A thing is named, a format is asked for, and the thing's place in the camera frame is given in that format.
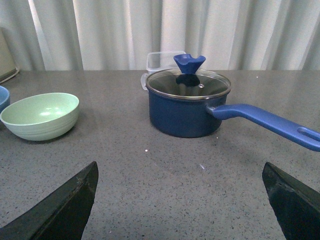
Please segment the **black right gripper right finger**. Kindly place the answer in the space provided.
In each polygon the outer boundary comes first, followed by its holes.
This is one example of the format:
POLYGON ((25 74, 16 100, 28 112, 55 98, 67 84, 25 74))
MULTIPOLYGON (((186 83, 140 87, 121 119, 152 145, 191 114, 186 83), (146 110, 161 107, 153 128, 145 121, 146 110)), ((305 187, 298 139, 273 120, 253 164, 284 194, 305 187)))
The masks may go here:
POLYGON ((320 238, 320 193, 266 162, 262 180, 269 203, 287 240, 320 238))

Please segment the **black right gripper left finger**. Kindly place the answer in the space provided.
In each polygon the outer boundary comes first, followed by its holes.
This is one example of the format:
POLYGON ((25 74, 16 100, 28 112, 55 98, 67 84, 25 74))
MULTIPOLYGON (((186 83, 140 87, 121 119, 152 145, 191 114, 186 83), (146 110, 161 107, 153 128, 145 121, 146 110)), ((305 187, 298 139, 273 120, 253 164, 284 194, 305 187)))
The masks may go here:
POLYGON ((99 179, 95 161, 0 229, 2 240, 80 240, 99 179))

